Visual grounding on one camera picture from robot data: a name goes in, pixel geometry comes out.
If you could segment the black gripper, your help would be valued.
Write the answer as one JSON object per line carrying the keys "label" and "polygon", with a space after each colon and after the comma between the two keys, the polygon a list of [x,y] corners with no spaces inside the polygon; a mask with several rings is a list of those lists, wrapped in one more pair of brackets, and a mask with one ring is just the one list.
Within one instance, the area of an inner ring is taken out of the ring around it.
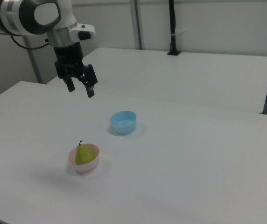
{"label": "black gripper", "polygon": [[76,42],[67,47],[54,47],[57,61],[55,67],[57,76],[67,85],[68,91],[75,90],[72,77],[85,86],[87,96],[94,96],[94,85],[98,82],[94,68],[91,64],[83,65],[83,52],[80,42]]}

